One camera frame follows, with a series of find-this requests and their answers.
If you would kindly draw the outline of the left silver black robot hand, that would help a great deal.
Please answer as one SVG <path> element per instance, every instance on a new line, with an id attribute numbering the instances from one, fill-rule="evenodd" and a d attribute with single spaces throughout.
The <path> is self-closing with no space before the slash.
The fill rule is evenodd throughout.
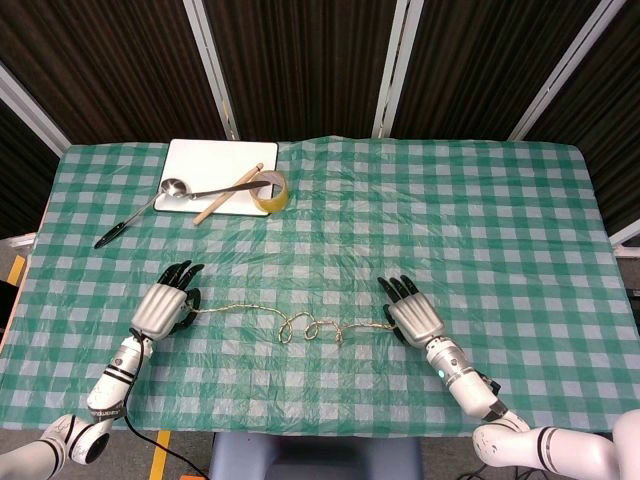
<path id="1" fill-rule="evenodd" d="M 188 286 L 203 268 L 191 260 L 170 265 L 144 295 L 132 319 L 133 329 L 161 340 L 188 328 L 201 303 L 200 290 Z"/>

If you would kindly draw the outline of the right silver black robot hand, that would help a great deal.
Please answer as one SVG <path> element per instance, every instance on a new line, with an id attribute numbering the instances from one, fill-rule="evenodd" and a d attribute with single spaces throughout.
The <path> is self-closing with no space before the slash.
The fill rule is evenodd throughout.
<path id="1" fill-rule="evenodd" d="M 377 281 L 390 299 L 383 306 L 385 318 L 403 343 L 424 348 L 431 340 L 445 335 L 443 321 L 409 277 L 378 277 Z"/>

